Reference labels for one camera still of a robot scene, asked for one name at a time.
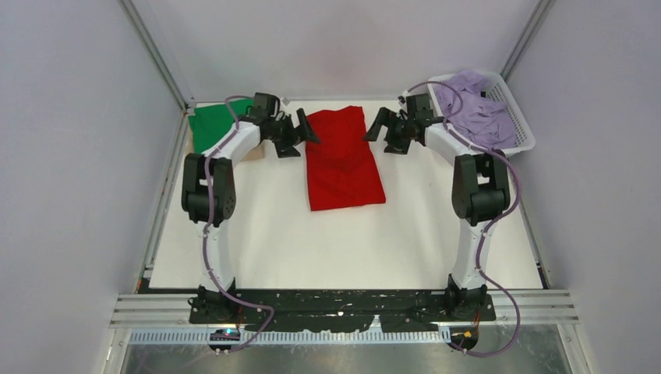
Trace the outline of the red t shirt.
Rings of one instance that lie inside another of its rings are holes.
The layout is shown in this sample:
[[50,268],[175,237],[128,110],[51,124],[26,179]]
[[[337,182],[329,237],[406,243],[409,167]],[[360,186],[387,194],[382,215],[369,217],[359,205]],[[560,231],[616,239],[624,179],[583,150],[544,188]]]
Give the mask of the red t shirt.
[[306,181],[312,211],[386,203],[366,134],[363,108],[347,106],[307,116],[319,143],[307,143]]

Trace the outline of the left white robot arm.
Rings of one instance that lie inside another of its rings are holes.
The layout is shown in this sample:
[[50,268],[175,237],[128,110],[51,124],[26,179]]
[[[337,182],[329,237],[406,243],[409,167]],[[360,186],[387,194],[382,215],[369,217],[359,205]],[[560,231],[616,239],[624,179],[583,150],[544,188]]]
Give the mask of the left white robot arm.
[[238,113],[232,102],[224,106],[232,122],[228,132],[209,150],[191,153],[184,160],[181,205],[197,226],[201,238],[203,277],[196,296],[189,299],[190,321],[236,323],[242,312],[255,310],[269,322],[274,308],[241,299],[229,259],[228,222],[237,206],[234,168],[263,141],[273,143],[280,158],[297,157],[301,143],[319,143],[305,111],[284,110],[283,100],[273,94],[255,93],[252,103]]

